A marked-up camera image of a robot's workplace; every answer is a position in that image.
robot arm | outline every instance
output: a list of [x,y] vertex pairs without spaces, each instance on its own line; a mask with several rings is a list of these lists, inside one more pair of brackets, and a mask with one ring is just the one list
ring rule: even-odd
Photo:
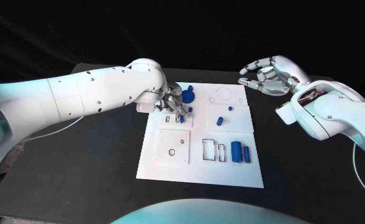
[[187,115],[161,64],[136,60],[128,67],[90,70],[50,79],[0,84],[0,161],[19,141],[53,124],[138,103],[152,113],[161,101],[171,112]]
[[360,93],[340,82],[312,82],[301,67],[283,56],[256,61],[240,73],[259,67],[263,67],[259,81],[242,78],[239,82],[269,95],[293,93],[291,102],[276,109],[286,124],[298,121],[318,140],[343,133],[365,150],[365,99]]

white board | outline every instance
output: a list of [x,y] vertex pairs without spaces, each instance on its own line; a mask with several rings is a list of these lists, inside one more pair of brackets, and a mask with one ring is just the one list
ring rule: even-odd
[[[187,110],[190,107],[194,110],[187,118],[187,123],[177,123],[174,121],[175,115],[171,113],[155,112],[149,115],[138,178],[265,188],[244,86],[204,83],[179,83],[179,85],[184,90],[188,89],[190,85],[194,86],[195,100],[191,104],[184,104]],[[229,105],[234,109],[229,111],[226,106],[214,105]],[[218,118],[216,117],[223,112],[227,117],[224,127],[220,130],[213,130],[211,122],[214,120],[217,122]],[[174,123],[166,123],[168,115],[171,115]],[[188,165],[175,163],[172,159],[156,162],[156,156],[161,154],[156,153],[155,146],[159,140],[158,134],[162,130],[190,131]],[[216,161],[204,160],[204,139],[216,140]],[[243,146],[249,146],[252,163],[233,162],[233,141],[240,141]],[[220,162],[218,159],[220,144],[224,144],[226,162]],[[165,149],[162,148],[162,154],[166,158],[169,157],[166,155],[169,146]]]

black table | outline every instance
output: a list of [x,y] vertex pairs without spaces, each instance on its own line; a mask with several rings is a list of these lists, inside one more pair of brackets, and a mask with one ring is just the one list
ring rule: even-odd
[[[103,67],[80,64],[74,72]],[[237,84],[236,72],[165,69],[169,81]],[[31,141],[0,184],[0,215],[41,221],[110,223],[139,208],[175,199],[231,200],[312,223],[365,223],[365,190],[355,177],[353,141],[318,141],[276,114],[291,96],[247,89],[265,189],[136,179],[149,114],[136,105],[86,117]],[[38,135],[64,128],[51,126]],[[365,179],[365,153],[357,151]]]

small blue piece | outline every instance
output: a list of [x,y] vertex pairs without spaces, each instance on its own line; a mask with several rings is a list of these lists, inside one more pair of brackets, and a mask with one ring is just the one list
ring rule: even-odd
[[217,125],[223,125],[223,117],[218,118]]
[[182,102],[190,104],[195,99],[195,93],[192,91],[192,85],[190,85],[188,89],[182,91]]
[[250,163],[250,152],[249,152],[249,146],[244,146],[244,152],[246,152],[246,162]]
[[243,162],[243,147],[239,141],[231,142],[233,162]]

